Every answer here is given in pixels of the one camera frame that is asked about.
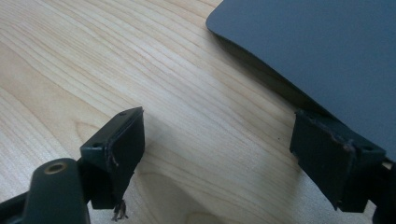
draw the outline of black mechanical part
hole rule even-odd
[[[122,197],[145,151],[143,108],[119,113],[80,151],[77,162],[37,168],[28,192],[0,203],[0,223],[90,223],[88,201],[94,209],[125,211]]]
[[[384,149],[351,131],[338,120],[300,110],[290,151],[331,202],[343,212],[363,212],[376,204],[376,223],[396,218],[396,174],[383,166]]]

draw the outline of light wood surface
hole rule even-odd
[[[371,204],[335,212],[299,168],[295,107],[205,27],[219,3],[1,0],[0,201],[143,106],[146,154],[120,223],[371,223]]]

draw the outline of gray flat object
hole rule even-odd
[[[224,0],[206,26],[396,160],[396,1]]]

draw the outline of wooden table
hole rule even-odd
[[[146,154],[121,223],[371,223],[372,204],[334,212],[299,168],[279,81],[205,28],[219,3],[1,0],[0,201],[143,106]]]

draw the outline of wood grain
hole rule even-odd
[[[142,105],[147,149],[121,223],[371,223],[371,204],[334,212],[300,170],[294,106],[205,28],[219,3],[1,0],[0,201]]]

